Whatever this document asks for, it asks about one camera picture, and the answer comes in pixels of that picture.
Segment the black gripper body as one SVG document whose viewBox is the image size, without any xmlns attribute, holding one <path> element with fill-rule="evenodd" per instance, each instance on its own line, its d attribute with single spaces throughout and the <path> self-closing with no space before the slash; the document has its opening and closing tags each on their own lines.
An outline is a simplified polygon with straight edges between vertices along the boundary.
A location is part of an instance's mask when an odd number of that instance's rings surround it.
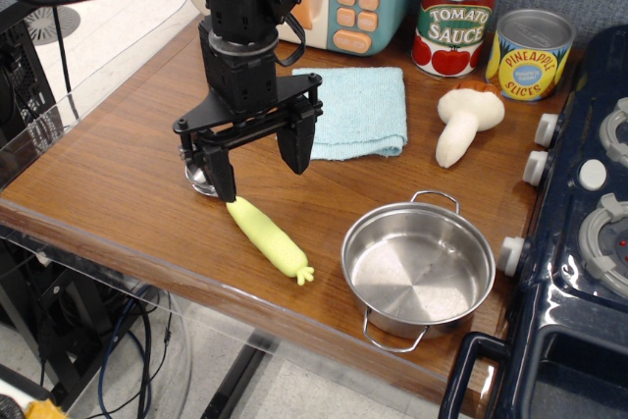
<svg viewBox="0 0 628 419">
<path fill-rule="evenodd" d="M 203 101 L 173 123 L 183 151 L 204 145 L 231 150 L 305 117 L 322 114 L 316 74 L 277 75 L 278 37 L 237 44 L 214 33 L 201 35 L 209 92 Z"/>
</svg>

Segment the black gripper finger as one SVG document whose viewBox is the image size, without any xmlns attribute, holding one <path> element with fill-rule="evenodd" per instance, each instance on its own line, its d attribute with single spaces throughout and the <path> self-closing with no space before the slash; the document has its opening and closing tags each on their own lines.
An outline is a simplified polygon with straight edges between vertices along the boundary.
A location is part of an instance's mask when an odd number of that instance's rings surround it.
<svg viewBox="0 0 628 419">
<path fill-rule="evenodd" d="M 313 117 L 300 118 L 277 132 L 281 157 L 295 174 L 301 175 L 309 166 L 314 134 Z"/>
<path fill-rule="evenodd" d="M 235 173 L 229 151 L 216 145 L 202 147 L 202 172 L 211 196 L 224 202 L 236 201 Z"/>
</svg>

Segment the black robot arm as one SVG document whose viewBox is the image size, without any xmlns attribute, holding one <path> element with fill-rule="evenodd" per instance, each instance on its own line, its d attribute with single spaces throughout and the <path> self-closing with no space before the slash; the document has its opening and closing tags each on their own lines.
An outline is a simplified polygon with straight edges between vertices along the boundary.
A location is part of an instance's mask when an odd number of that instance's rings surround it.
<svg viewBox="0 0 628 419">
<path fill-rule="evenodd" d="M 190 181 L 200 192 L 236 200 L 229 152 L 273 134 L 281 156 L 300 175 L 310 163 L 315 127 L 322 113 L 317 74 L 280 77 L 277 66 L 293 65 L 276 54 L 277 27 L 288 25 L 299 39 L 304 29 L 292 13 L 301 0 L 205 0 L 209 15 L 199 25 L 206 98 L 177 119 L 174 132 Z"/>
</svg>

